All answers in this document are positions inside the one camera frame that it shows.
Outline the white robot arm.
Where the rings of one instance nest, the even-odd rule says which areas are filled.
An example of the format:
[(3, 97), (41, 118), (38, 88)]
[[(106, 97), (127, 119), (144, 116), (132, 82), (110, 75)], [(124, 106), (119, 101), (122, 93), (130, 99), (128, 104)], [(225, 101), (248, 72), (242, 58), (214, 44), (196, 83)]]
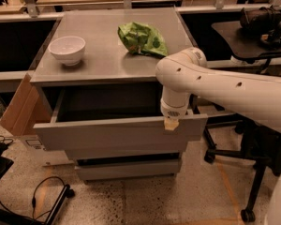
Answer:
[(186, 115), (192, 95), (236, 112), (281, 135), (281, 78), (209, 69), (195, 47), (161, 59), (155, 76), (163, 85), (160, 110), (166, 130)]

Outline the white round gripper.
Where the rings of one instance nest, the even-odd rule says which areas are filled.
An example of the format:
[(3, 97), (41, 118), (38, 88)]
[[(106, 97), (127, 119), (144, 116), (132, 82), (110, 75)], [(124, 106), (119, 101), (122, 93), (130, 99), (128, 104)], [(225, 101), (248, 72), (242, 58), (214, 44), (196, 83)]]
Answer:
[(179, 127), (178, 119), (182, 119), (186, 115), (188, 104), (172, 107), (167, 104), (163, 99), (160, 100), (160, 111), (165, 116), (164, 128), (168, 131), (174, 131)]

